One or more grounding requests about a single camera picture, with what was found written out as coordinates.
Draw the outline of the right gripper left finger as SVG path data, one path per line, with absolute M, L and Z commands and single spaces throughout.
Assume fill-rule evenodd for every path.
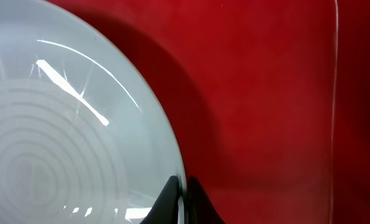
M 169 177 L 150 212 L 141 224 L 177 224 L 180 185 L 177 176 Z

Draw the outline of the light blue plate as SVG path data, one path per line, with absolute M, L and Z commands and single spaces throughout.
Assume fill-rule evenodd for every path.
M 105 36 L 47 1 L 0 0 L 0 223 L 141 223 L 187 181 L 170 123 Z

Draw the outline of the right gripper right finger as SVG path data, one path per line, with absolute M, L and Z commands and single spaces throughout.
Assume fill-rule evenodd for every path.
M 200 181 L 190 176 L 187 182 L 188 224 L 224 224 Z

